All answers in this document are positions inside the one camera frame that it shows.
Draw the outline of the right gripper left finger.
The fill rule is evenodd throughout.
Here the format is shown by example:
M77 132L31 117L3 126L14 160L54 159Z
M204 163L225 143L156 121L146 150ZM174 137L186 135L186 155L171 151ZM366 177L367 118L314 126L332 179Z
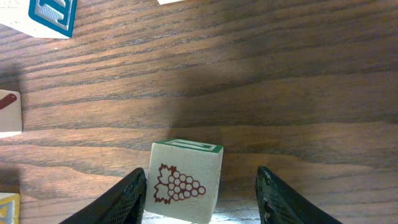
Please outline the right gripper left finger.
M146 182L144 169L134 169L95 201L60 224L141 224Z

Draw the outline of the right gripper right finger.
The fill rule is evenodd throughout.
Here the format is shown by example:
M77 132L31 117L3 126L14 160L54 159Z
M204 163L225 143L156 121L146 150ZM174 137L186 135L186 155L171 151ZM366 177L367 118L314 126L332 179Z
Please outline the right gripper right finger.
M256 197L261 224L341 224L265 166L257 169Z

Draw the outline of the red edged grape block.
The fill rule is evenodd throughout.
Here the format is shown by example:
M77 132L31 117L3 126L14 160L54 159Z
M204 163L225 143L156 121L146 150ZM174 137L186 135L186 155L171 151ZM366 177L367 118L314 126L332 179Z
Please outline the red edged grape block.
M184 139L152 144L147 212L192 223L209 223L220 185L223 146Z

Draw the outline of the yellow edged white block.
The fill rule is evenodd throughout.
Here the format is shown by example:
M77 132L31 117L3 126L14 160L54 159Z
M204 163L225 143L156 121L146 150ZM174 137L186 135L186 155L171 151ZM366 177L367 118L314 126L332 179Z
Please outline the yellow edged white block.
M17 193L2 193L0 204L0 223L19 224L21 196Z

